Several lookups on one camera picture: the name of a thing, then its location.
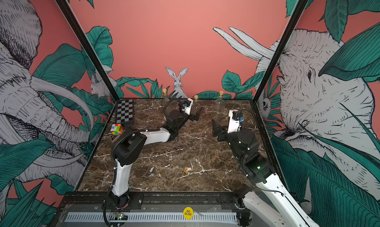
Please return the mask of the glass bottle yellow price label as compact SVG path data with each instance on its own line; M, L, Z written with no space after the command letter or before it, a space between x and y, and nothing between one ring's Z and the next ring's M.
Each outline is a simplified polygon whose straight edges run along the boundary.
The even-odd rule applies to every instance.
M170 101L169 96L168 96L168 91L166 88L162 89L162 105L163 107L168 108L168 102Z

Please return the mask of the glass bottle blue label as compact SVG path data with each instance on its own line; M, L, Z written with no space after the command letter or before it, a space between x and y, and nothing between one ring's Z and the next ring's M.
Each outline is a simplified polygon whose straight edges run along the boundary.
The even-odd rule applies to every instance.
M219 120L221 118L221 115L223 113L224 109L224 100L223 100L224 91L220 91L218 98L215 100L214 103L214 117L213 119Z

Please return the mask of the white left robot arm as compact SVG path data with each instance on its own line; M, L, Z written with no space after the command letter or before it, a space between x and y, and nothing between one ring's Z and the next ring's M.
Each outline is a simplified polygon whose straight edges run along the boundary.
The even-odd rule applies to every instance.
M129 177L132 165L138 159L143 147L152 143L171 142L179 134L179 130L188 121L198 121L202 111L200 105L195 105L192 99L179 102L179 108L164 114L166 122L158 129L135 129L127 127L114 140L111 159L114 164L113 181L107 198L110 198L116 208L122 209L130 204Z

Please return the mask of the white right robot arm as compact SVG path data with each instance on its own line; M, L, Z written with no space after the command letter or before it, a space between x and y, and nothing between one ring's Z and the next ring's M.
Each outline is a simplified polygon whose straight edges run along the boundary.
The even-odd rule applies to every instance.
M316 227L285 188L273 166L258 152L259 141L253 129L242 128L240 119L230 118L223 126L212 120L212 135L228 143L239 168L254 185L243 185L234 193L235 206L248 209L270 227Z

